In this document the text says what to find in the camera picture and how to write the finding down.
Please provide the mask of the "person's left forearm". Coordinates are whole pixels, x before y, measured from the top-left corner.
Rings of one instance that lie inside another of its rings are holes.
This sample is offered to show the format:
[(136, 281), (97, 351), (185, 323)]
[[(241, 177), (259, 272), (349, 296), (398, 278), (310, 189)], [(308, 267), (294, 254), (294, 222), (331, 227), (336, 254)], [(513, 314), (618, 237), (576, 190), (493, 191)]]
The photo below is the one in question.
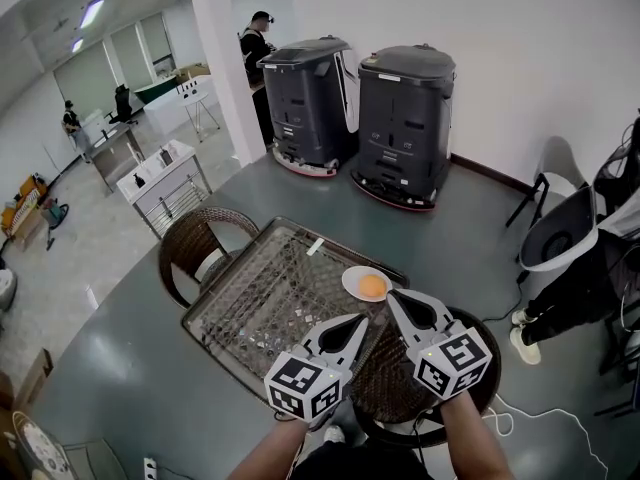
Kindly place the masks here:
[(308, 429), (298, 419), (277, 422), (227, 480), (286, 480)]

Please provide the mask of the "yellow rack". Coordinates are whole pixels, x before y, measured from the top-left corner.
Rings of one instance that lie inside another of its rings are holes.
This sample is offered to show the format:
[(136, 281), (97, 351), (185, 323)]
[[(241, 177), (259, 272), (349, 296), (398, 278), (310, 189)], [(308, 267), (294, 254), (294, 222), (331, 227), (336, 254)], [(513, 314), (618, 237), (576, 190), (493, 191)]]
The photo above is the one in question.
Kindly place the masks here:
[(40, 202), (48, 195), (49, 187), (38, 174), (30, 175), (18, 193), (4, 203), (0, 213), (0, 230), (9, 240), (24, 239), (27, 223), (37, 214)]

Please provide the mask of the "dark green tub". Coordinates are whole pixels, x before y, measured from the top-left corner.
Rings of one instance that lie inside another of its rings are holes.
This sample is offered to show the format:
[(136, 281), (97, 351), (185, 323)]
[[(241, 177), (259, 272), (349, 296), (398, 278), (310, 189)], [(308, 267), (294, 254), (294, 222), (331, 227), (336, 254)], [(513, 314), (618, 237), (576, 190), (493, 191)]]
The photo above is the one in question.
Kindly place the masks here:
[(163, 96), (167, 92), (174, 90), (176, 86), (176, 76), (172, 75), (163, 79), (159, 79), (153, 84), (141, 87), (135, 90), (134, 94), (144, 105), (147, 105), (157, 98)]

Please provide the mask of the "grey chair with black legs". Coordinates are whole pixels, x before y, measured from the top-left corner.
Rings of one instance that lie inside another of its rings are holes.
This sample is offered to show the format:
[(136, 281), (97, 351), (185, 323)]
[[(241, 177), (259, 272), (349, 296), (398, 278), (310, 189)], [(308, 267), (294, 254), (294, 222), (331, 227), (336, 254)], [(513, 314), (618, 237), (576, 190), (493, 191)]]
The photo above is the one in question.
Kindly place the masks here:
[(560, 136), (546, 140), (534, 172), (534, 184), (505, 223), (509, 228), (525, 207), (536, 204), (530, 226), (577, 190), (588, 185), (569, 142)]

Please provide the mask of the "wicker table with glass top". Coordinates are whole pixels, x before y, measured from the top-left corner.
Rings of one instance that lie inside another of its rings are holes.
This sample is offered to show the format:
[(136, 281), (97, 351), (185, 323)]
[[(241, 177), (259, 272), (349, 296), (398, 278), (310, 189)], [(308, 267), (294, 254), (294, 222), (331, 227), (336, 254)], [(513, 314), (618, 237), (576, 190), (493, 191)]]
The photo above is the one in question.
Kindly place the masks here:
[(342, 275), (372, 267), (395, 288), (401, 271), (284, 217), (272, 219), (206, 288), (182, 318), (184, 329), (261, 401), (263, 379), (277, 356), (301, 343), (317, 323), (358, 313), (369, 319), (354, 371), (361, 369), (387, 325), (385, 305), (348, 293)]

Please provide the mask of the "white round side table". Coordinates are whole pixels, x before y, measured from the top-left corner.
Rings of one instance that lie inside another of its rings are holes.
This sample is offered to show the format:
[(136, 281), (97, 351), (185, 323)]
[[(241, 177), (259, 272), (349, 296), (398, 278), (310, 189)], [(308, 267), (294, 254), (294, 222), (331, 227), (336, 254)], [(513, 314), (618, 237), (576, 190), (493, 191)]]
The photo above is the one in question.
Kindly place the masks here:
[(207, 91), (197, 91), (196, 89), (192, 89), (190, 91), (184, 91), (178, 101), (178, 104), (186, 111), (199, 143), (202, 143), (204, 138), (207, 136), (207, 133), (204, 131), (201, 123), (202, 112), (206, 113), (217, 130), (221, 129), (218, 120), (213, 116), (205, 104), (205, 100), (208, 96), (209, 93)]

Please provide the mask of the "white plate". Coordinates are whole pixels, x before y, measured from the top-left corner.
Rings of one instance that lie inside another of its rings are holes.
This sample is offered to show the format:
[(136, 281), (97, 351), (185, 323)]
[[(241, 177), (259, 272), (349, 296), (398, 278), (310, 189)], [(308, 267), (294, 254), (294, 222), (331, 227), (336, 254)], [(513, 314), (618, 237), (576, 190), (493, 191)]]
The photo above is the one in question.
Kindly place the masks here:
[(369, 267), (369, 266), (353, 266), (348, 268), (347, 270), (344, 271), (344, 273), (342, 274), (342, 285), (344, 287), (344, 289), (353, 297), (365, 301), (365, 302), (381, 302), (384, 301), (386, 299), (385, 297), (380, 297), (380, 298), (368, 298), (368, 297), (363, 297), (360, 295), (359, 290), (358, 290), (358, 281), (360, 280), (360, 278), (364, 275), (367, 274), (377, 274), (379, 276), (381, 276), (382, 278), (385, 279), (386, 283), (387, 283), (387, 293), (389, 291), (392, 290), (393, 285), (391, 280), (384, 274), (382, 273), (380, 270), (375, 269), (373, 267)]

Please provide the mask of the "white cabinet cart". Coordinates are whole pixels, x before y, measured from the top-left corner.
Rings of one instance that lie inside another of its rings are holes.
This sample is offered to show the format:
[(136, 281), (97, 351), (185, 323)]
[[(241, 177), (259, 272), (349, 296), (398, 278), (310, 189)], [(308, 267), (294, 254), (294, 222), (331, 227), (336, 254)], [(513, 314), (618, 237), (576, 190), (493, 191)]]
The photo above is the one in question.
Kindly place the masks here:
[(140, 162), (117, 187), (158, 240), (213, 193), (196, 149), (176, 140)]

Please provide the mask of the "flat cardboard sheet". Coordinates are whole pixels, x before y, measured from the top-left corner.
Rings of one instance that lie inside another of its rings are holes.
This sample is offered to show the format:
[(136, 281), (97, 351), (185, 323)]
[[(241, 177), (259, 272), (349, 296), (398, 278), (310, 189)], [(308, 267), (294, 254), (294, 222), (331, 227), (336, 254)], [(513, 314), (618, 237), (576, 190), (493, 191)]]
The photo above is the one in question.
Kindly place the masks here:
[(28, 412), (53, 370), (50, 352), (42, 348), (31, 365), (21, 388), (14, 399), (14, 411)]

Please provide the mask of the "dark round wicker chair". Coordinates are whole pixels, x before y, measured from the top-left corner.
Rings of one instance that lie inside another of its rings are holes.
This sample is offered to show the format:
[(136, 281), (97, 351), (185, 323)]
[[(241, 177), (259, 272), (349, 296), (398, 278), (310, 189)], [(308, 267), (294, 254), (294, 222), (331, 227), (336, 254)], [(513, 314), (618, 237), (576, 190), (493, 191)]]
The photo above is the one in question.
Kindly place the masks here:
[(413, 379), (407, 361), (396, 325), (386, 323), (351, 382), (356, 420), (369, 437), (391, 447), (444, 444), (447, 436), (436, 398)]

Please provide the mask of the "white shell office chair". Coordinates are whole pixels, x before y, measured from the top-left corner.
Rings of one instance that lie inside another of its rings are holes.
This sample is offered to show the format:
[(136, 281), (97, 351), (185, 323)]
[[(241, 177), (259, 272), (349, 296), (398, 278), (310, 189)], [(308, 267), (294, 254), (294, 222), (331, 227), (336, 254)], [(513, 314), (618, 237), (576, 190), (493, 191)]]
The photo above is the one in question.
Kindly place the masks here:
[(568, 266), (598, 241), (593, 188), (581, 187), (564, 199), (527, 232), (519, 251), (521, 285), (530, 273), (551, 272)]

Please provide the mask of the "round patterned tray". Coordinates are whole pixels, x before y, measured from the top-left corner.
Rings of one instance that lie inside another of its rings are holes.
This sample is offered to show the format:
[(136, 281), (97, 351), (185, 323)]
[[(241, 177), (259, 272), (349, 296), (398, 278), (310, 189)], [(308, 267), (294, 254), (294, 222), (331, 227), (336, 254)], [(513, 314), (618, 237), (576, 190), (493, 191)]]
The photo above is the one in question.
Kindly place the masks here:
[(21, 411), (12, 414), (12, 423), (29, 480), (77, 480), (66, 453), (53, 437)]

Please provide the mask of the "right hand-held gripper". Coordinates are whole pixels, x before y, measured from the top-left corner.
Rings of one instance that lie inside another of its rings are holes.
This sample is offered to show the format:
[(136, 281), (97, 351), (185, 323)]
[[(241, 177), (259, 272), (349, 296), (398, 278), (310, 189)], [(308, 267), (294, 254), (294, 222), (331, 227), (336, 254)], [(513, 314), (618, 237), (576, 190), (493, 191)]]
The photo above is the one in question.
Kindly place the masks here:
[(446, 401), (478, 384), (493, 354), (479, 332), (455, 320), (439, 299), (394, 289), (387, 304), (407, 345), (413, 379)]

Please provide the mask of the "orange fruit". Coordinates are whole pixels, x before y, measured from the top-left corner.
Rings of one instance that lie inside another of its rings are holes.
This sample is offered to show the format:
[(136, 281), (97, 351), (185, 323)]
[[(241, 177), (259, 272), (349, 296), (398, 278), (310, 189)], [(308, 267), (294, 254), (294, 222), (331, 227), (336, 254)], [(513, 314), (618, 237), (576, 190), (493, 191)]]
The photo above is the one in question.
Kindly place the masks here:
[(363, 297), (385, 297), (387, 293), (387, 283), (384, 278), (377, 274), (367, 274), (362, 276), (358, 281), (358, 290)]

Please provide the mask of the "dark grey mobile machine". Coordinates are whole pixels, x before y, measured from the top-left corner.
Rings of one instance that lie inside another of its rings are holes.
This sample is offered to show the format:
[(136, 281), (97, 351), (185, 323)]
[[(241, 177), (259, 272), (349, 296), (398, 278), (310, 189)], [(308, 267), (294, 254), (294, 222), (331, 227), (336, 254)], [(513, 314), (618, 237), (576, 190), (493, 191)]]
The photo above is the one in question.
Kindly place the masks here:
[(456, 64), (428, 44), (391, 46), (358, 67), (359, 152), (351, 178), (390, 206), (428, 212), (450, 166)]
[(359, 79), (351, 46), (331, 35), (286, 45), (262, 68), (274, 129), (273, 156), (285, 168), (326, 178), (359, 147)]

